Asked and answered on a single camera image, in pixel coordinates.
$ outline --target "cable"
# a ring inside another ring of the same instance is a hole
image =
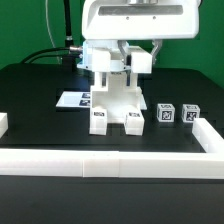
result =
[[[51,40],[51,44],[53,46],[53,48],[56,48],[52,33],[51,33],[51,28],[50,28],[50,22],[49,22],[49,10],[48,10],[48,0],[45,0],[45,11],[46,11],[46,24],[47,24],[47,31],[48,31],[48,35],[50,37]]]
[[[29,61],[29,64],[32,64],[34,61],[40,59],[40,58],[51,58],[51,57],[63,57],[68,56],[68,54],[49,54],[49,55],[40,55],[38,57],[33,58],[31,61]],[[71,54],[71,57],[79,58],[79,54]]]
[[[33,54],[30,54],[26,58],[24,58],[20,63],[25,64],[28,60],[40,54],[49,53],[49,52],[57,52],[57,51],[68,51],[68,50],[69,50],[69,47],[57,47],[57,48],[50,48],[46,50],[37,51]]]
[[[67,54],[46,54],[46,55],[40,55],[38,57],[33,58],[32,60],[29,61],[29,64],[32,64],[34,61],[40,59],[40,58],[53,58],[53,57],[62,57]]]

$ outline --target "green background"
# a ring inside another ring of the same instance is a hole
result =
[[[70,0],[73,38],[82,43],[84,0]],[[191,68],[224,87],[224,1],[204,0],[200,7],[200,33],[193,40],[166,40],[157,67]],[[49,0],[49,16],[56,46],[64,46],[63,0]],[[149,50],[151,41],[134,41]],[[44,0],[0,0],[0,68],[20,62],[38,50],[51,48]]]

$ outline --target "black tabletop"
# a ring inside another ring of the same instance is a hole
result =
[[[109,125],[106,136],[89,135],[88,109],[56,109],[63,91],[89,91],[89,73],[57,65],[9,65],[0,71],[0,112],[9,130],[1,148],[197,152],[182,104],[198,104],[224,136],[224,90],[198,71],[154,69],[139,75],[148,110],[143,136]],[[175,122],[161,124],[156,104],[172,103]],[[222,180],[117,179],[0,176],[0,223],[220,224]]]
[[[91,74],[64,72],[57,65],[14,64],[0,72],[0,111],[8,113],[9,130],[0,147],[79,150],[199,152],[192,124],[181,119],[182,104],[197,104],[223,135],[224,90],[200,72],[154,69],[139,75],[148,107],[143,136],[127,136],[123,125],[108,125],[106,136],[89,135],[89,109],[56,109],[63,91],[89,91]],[[174,123],[159,123],[157,103],[172,103]]]

